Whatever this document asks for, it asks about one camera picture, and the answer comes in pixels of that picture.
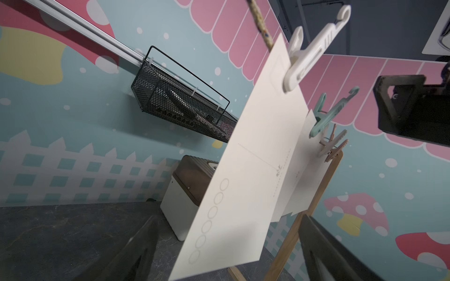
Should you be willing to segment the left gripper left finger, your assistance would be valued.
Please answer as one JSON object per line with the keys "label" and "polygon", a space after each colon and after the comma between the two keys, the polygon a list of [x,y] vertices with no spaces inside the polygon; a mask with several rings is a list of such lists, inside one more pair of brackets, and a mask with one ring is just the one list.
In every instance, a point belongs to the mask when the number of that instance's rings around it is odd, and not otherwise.
{"label": "left gripper left finger", "polygon": [[158,220],[151,216],[132,236],[125,237],[75,281],[146,281],[158,242]]}

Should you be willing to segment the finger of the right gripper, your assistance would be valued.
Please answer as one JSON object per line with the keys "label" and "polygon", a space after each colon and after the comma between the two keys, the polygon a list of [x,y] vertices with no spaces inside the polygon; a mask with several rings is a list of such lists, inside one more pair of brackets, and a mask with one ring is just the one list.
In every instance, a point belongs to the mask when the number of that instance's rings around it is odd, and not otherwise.
{"label": "finger of the right gripper", "polygon": [[388,134],[450,145],[450,79],[425,84],[424,75],[380,76],[373,92],[378,128]]}

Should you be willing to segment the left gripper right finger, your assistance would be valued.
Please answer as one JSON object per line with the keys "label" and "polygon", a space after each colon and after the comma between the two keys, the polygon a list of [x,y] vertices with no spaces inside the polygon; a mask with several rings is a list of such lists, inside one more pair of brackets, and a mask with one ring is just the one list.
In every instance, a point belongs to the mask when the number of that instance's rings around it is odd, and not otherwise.
{"label": "left gripper right finger", "polygon": [[303,216],[298,234],[311,281],[382,280],[309,215]]}

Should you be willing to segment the green clothespin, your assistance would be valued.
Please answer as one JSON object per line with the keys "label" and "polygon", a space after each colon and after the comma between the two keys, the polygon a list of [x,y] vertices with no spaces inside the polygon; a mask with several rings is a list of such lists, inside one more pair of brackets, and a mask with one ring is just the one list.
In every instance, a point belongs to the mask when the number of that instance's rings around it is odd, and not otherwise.
{"label": "green clothespin", "polygon": [[345,108],[347,103],[358,94],[359,90],[359,86],[355,86],[354,88],[352,88],[349,91],[349,96],[339,100],[328,112],[322,110],[326,101],[326,93],[322,93],[313,109],[313,113],[316,118],[316,124],[312,127],[309,136],[311,138],[314,138],[320,132],[322,132],[328,126],[328,124]]}

